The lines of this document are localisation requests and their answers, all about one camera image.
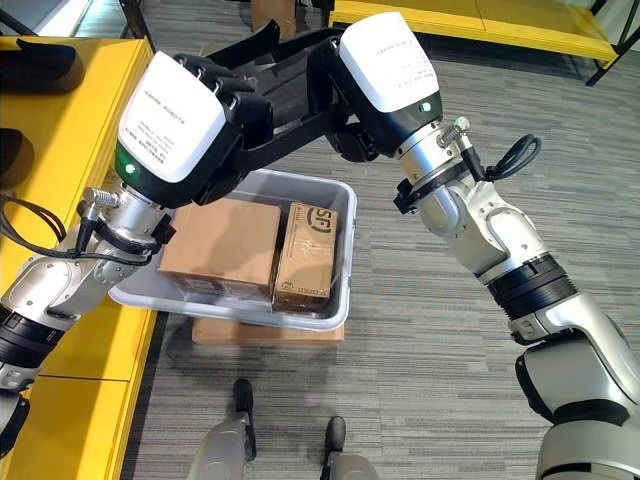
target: robotic arm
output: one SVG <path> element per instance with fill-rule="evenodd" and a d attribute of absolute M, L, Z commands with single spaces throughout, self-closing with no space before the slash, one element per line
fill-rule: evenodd
<path fill-rule="evenodd" d="M 398 186 L 398 209 L 418 212 L 487 286 L 514 340 L 535 344 L 517 359 L 516 374 L 532 409 L 553 423 L 537 478 L 640 477 L 640 368 L 626 340 L 573 286 L 526 214 L 495 189 L 539 141 L 522 140 L 485 171 L 468 121 L 441 124 L 435 72 L 399 14 L 333 34 L 310 34 L 293 55 L 306 60 L 307 86 L 304 112 L 293 121 L 274 112 L 267 93 L 211 60 L 154 57 L 120 123 L 122 183 L 110 192 L 87 191 L 80 226 L 55 251 L 30 259 L 2 297 L 2 453 L 28 411 L 19 392 L 47 353 L 113 284 L 169 241 L 165 208 L 214 201 L 249 171 L 327 135 L 349 160 L 398 159 L 407 177 Z M 358 121 L 348 123 L 352 114 Z"/>

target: black cable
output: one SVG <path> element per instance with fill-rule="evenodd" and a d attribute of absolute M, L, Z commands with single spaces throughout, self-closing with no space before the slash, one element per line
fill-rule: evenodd
<path fill-rule="evenodd" d="M 25 240 L 22 235 L 20 235 L 9 219 L 4 211 L 4 207 L 7 203 L 15 203 L 22 207 L 29 209 L 32 213 L 36 214 L 39 218 L 41 218 L 53 231 L 58 239 L 58 242 L 64 240 L 67 235 L 67 232 L 64 228 L 64 224 L 58 216 L 47 210 L 40 205 L 36 205 L 35 203 L 27 202 L 26 200 L 21 200 L 16 197 L 11 197 L 8 195 L 0 194 L 0 233 L 7 236 L 9 239 L 13 240 L 18 245 L 21 245 L 32 252 L 35 252 L 40 255 L 44 255 L 46 257 L 52 258 L 67 258 L 74 260 L 83 260 L 83 259 L 97 259 L 97 260 L 109 260 L 111 262 L 121 263 L 123 265 L 129 265 L 134 267 L 141 267 L 147 265 L 151 261 L 151 255 L 147 255 L 144 260 L 136 261 L 136 260 L 128 260 L 126 258 L 117 257 L 115 255 L 106 255 L 102 253 L 86 253 L 86 252 L 78 252 L 75 249 L 71 250 L 54 250 L 52 248 L 45 248 L 39 245 L 34 245 L 33 243 Z"/>
<path fill-rule="evenodd" d="M 532 145 L 533 150 L 527 156 L 524 156 Z M 498 163 L 492 167 L 487 167 L 485 180 L 487 182 L 495 182 L 519 172 L 533 161 L 541 148 L 542 140 L 531 134 L 525 135 L 513 144 Z"/>

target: black logo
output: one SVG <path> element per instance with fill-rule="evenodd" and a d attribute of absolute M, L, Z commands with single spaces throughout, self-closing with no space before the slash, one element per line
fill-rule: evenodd
<path fill-rule="evenodd" d="M 331 232 L 332 216 L 331 210 L 313 207 L 307 212 L 307 223 L 316 232 L 329 233 Z"/>

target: gray carpet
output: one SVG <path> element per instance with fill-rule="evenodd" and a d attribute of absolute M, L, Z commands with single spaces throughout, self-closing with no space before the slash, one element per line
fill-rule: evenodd
<path fill-rule="evenodd" d="M 238 2 L 147 0 L 145 15 L 170 53 L 249 32 L 248 5 Z M 587 88 L 589 60 L 427 43 L 446 118 L 471 120 L 487 164 L 524 133 L 543 139 L 534 164 L 498 188 L 529 213 L 640 356 L 640 55 Z M 273 168 L 341 179 L 358 195 L 346 342 L 330 351 L 205 348 L 191 342 L 188 319 L 161 316 L 122 478 L 185 478 L 200 440 L 225 418 L 238 377 L 252 381 L 256 397 L 250 479 L 319 478 L 324 427 L 335 414 L 348 422 L 347 449 L 383 479 L 533 478 L 548 425 L 515 379 L 522 348 L 445 245 L 395 210 L 395 162 L 349 164 L 322 139 Z"/>

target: sf express box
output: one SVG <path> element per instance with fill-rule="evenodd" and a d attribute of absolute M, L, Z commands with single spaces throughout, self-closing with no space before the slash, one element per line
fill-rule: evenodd
<path fill-rule="evenodd" d="M 292 203 L 274 285 L 274 306 L 305 311 L 324 304 L 331 292 L 338 213 Z"/>
<path fill-rule="evenodd" d="M 222 198 L 182 207 L 158 270 L 183 290 L 271 300 L 280 207 Z"/>

